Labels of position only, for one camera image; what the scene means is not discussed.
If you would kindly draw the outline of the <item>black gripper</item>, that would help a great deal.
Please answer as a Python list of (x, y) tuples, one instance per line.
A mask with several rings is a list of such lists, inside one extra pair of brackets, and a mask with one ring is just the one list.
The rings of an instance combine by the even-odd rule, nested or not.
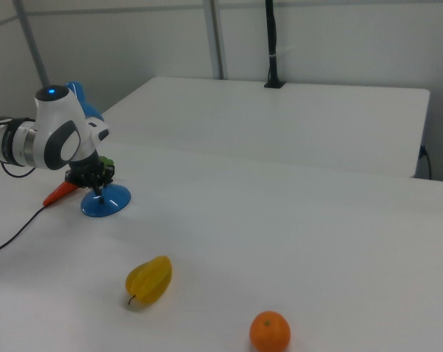
[(114, 161), (97, 151), (80, 161), (71, 161), (70, 169), (65, 173), (66, 180), (74, 180), (79, 188), (90, 188), (97, 197), (113, 182), (115, 173)]

